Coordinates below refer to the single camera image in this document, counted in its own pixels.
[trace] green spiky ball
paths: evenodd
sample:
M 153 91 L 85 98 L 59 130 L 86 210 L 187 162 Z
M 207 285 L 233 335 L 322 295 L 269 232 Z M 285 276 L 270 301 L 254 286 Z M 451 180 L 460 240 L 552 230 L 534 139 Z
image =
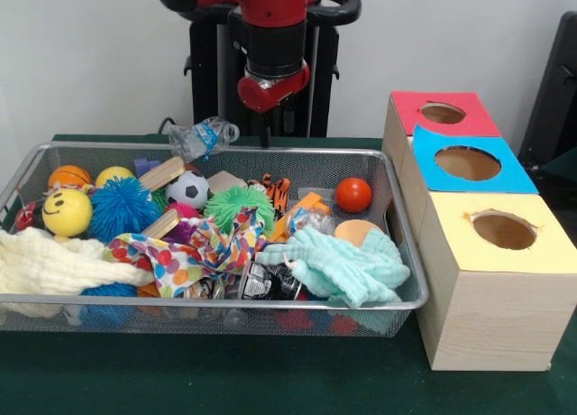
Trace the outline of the green spiky ball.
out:
M 152 193 L 152 201 L 159 209 L 161 214 L 164 213 L 167 206 L 169 205 L 169 200 L 166 198 L 166 188 L 161 188 Z
M 253 188 L 232 187 L 217 192 L 205 205 L 205 217 L 215 216 L 215 224 L 230 235 L 233 221 L 243 208 L 258 207 L 256 214 L 264 222 L 264 234 L 274 231 L 274 206 L 269 197 Z

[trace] metal basket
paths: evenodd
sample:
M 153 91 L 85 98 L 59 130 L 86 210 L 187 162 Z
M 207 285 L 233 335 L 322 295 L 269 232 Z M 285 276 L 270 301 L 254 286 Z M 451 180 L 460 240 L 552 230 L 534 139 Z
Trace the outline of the metal basket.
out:
M 48 177 L 63 164 L 88 170 L 93 178 L 112 165 L 132 167 L 135 159 L 167 160 L 168 145 L 115 143 L 48 143 L 32 150 L 0 196 L 3 228 L 14 231 L 14 215 L 38 199 Z M 232 148 L 195 161 L 206 177 L 221 170 L 245 179 L 269 172 L 288 177 L 292 206 L 313 190 L 323 196 L 340 223 L 363 218 L 381 227 L 397 244 L 410 268 L 397 289 L 402 302 L 365 304 L 351 310 L 327 301 L 182 300 L 116 297 L 63 297 L 0 294 L 0 329 L 51 332 L 122 332 L 159 334 L 246 334 L 298 336 L 393 337 L 413 309 L 423 305 L 428 288 L 405 207 L 390 160 L 381 152 L 336 149 Z M 371 207 L 362 215 L 347 215 L 334 203 L 334 189 L 347 177 L 365 178 L 372 187 Z M 9 303 L 36 309 L 59 309 L 53 318 L 28 318 L 11 311 Z M 69 323 L 70 311 L 81 311 L 81 324 Z

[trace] yellow ball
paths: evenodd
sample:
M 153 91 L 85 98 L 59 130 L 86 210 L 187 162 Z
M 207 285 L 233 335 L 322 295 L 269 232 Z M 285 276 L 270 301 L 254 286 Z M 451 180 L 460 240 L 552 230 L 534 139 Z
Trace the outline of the yellow ball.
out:
M 125 167 L 109 167 L 103 170 L 96 178 L 96 187 L 102 188 L 109 180 L 116 178 L 117 180 L 134 178 L 133 173 Z
M 90 198 L 75 189 L 59 189 L 46 198 L 42 206 L 44 225 L 54 235 L 80 235 L 90 225 L 92 203 Z

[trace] white cloth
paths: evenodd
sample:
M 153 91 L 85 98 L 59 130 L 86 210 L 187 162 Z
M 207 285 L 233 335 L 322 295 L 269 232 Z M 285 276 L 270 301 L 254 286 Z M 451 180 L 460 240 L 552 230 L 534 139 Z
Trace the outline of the white cloth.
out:
M 101 260 L 104 249 L 94 239 L 71 239 L 59 244 L 32 227 L 18 235 L 0 230 L 0 293 L 76 296 L 103 284 L 143 286 L 153 282 L 152 272 Z M 60 308 L 60 304 L 0 304 L 0 309 L 33 318 L 53 317 Z

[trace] light blue cloth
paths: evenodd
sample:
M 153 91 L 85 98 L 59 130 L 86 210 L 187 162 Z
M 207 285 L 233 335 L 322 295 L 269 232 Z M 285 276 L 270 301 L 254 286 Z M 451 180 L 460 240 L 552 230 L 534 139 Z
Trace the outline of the light blue cloth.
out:
M 343 300 L 358 309 L 364 302 L 400 301 L 396 289 L 409 276 L 397 247 L 380 230 L 372 229 L 361 248 L 314 228 L 298 230 L 285 244 L 272 244 L 257 262 L 293 263 L 293 276 L 321 298 Z

